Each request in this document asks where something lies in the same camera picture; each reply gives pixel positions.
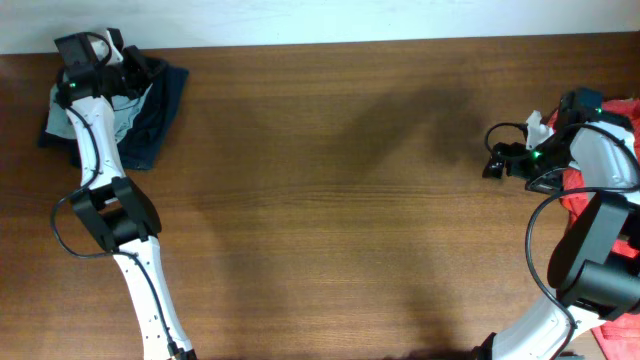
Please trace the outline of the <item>light blue t-shirt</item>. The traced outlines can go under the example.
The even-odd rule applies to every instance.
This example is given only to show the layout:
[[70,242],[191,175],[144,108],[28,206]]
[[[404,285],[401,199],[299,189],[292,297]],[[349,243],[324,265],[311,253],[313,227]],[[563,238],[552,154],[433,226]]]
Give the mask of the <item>light blue t-shirt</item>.
[[[146,97],[152,85],[138,98],[130,100],[126,96],[114,96],[111,98],[114,106],[114,133],[116,141],[121,141],[126,132],[133,126],[134,119],[142,111]],[[66,112],[56,103],[58,88],[53,85],[50,90],[49,113],[45,122],[44,134],[63,140],[75,140],[76,134],[69,122]]]

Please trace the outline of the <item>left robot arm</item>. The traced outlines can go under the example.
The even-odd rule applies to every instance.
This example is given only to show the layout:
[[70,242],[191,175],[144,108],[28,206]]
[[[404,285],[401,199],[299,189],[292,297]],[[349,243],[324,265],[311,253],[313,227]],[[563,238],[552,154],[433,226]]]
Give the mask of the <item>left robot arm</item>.
[[150,67],[117,28],[55,39],[63,59],[56,102],[74,133],[81,162],[80,186],[59,200],[99,246],[96,258],[112,258],[127,285],[146,359],[194,359],[166,284],[158,235],[159,214],[127,177],[116,142],[116,96],[139,99],[164,66]]

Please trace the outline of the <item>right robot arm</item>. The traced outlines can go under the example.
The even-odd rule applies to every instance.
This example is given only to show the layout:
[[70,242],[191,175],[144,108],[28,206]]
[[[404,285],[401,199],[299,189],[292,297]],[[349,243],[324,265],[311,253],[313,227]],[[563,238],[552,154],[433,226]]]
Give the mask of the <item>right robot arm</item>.
[[639,248],[639,161],[629,117],[608,111],[601,93],[577,88],[564,94],[556,120],[533,113],[518,125],[522,143],[488,145],[486,178],[524,180],[545,194],[545,205],[571,195],[587,198],[540,278],[532,258],[535,223],[525,233],[525,258],[541,297],[510,328],[490,334],[474,359],[566,359],[566,347],[586,331],[639,312],[639,258],[614,250],[622,239]]

